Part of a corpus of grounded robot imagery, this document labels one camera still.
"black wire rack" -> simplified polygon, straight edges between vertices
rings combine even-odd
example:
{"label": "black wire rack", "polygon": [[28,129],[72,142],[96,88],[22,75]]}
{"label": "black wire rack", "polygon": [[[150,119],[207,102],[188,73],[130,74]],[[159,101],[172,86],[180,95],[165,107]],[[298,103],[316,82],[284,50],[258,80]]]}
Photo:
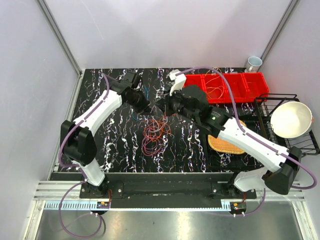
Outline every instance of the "black wire rack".
{"label": "black wire rack", "polygon": [[307,155],[320,154],[320,148],[313,131],[309,131],[296,138],[283,138],[276,135],[270,123],[272,113],[282,104],[287,102],[300,102],[296,94],[262,94],[254,100],[255,112],[257,116],[262,136],[266,139],[286,148],[293,146],[300,148],[302,157]]}

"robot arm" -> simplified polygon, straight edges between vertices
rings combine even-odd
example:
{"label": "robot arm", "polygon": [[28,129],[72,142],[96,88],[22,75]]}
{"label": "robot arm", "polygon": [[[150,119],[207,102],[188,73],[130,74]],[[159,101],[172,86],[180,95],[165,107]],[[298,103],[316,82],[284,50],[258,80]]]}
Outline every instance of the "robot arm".
{"label": "robot arm", "polygon": [[60,141],[62,144],[69,131],[82,122],[68,138],[63,153],[73,164],[81,168],[88,183],[93,186],[100,186],[105,179],[105,174],[101,171],[96,160],[97,147],[94,140],[94,136],[102,123],[123,103],[130,104],[140,114],[147,114],[151,111],[149,108],[150,102],[146,100],[143,92],[135,90],[140,81],[141,77],[133,72],[127,72],[120,82],[109,80],[110,90],[108,95],[105,90],[84,114],[73,122],[66,120],[61,125]]}
{"label": "robot arm", "polygon": [[299,168],[285,156],[300,162],[301,150],[277,145],[244,126],[240,129],[237,120],[225,110],[209,105],[206,94],[198,86],[183,88],[186,76],[176,76],[177,73],[169,74],[174,84],[156,105],[167,116],[178,113],[192,120],[202,133],[239,147],[264,165],[260,169],[240,172],[231,183],[237,189],[246,192],[267,186],[278,194],[288,194]]}

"floor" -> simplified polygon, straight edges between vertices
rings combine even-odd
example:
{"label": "floor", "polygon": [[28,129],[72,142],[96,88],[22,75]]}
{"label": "floor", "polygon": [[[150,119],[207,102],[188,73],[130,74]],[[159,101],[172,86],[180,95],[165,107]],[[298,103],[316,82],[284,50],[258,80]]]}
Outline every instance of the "floor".
{"label": "floor", "polygon": [[[249,202],[248,210],[258,206]],[[63,211],[65,224],[83,211]],[[77,235],[90,235],[98,219],[86,216],[68,229]],[[104,227],[93,240],[302,240],[289,202],[266,202],[251,216],[222,217],[210,212],[109,211],[103,215]],[[61,228],[58,211],[45,210],[37,240],[72,240]]]}

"white bracket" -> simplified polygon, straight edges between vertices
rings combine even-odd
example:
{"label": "white bracket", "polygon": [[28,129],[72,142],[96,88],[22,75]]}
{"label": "white bracket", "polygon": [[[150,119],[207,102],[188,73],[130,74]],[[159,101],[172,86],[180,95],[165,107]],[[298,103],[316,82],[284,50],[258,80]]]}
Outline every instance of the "white bracket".
{"label": "white bracket", "polygon": [[266,174],[268,169],[262,167],[251,171],[242,171],[234,179],[234,186],[242,192],[247,192],[251,189],[266,188],[265,181],[262,176]]}
{"label": "white bracket", "polygon": [[[109,115],[119,108],[122,105],[122,97],[118,95],[115,91],[110,90],[107,98],[104,100],[104,96],[107,94],[107,91],[104,90],[99,99],[80,117],[74,120],[75,124],[79,123],[81,120],[84,122],[80,127],[88,127],[92,135],[95,136],[99,127],[103,122],[109,117]],[[88,117],[85,117],[99,105],[99,107]]]}
{"label": "white bracket", "polygon": [[286,161],[286,158],[281,154],[289,155],[289,153],[287,152],[288,149],[286,147],[280,146],[265,139],[263,136],[260,136],[259,134],[251,131],[245,126],[243,126],[243,128],[245,129],[246,133],[255,136],[260,141],[276,149],[278,151],[278,154],[243,133],[241,129],[239,129],[235,118],[228,119],[223,126],[225,127],[225,130],[220,131],[218,135],[219,138],[233,145],[236,145],[238,148],[250,154],[273,173],[281,168],[281,163],[284,163]]}
{"label": "white bracket", "polygon": [[180,73],[181,71],[179,70],[173,70],[169,73],[169,77],[171,81],[174,81],[173,86],[170,89],[170,96],[172,96],[172,94],[174,93],[174,91],[181,91],[182,88],[185,85],[185,82],[187,80],[186,75],[181,74],[179,76],[176,76],[176,74]]}
{"label": "white bracket", "polygon": [[96,158],[94,158],[92,162],[85,166],[82,166],[79,162],[74,160],[72,161],[72,163],[79,165],[79,168],[82,169],[82,171],[87,177],[88,183],[90,183],[91,185],[100,186],[100,184],[106,177],[105,173],[100,169],[100,166]]}

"white bowl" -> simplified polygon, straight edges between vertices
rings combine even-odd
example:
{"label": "white bowl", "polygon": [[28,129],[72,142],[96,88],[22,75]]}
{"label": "white bowl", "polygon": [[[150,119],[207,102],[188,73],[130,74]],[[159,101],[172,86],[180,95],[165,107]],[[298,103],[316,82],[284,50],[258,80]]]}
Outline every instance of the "white bowl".
{"label": "white bowl", "polygon": [[310,109],[298,101],[280,105],[271,116],[271,127],[279,137],[293,139],[311,129],[313,116]]}

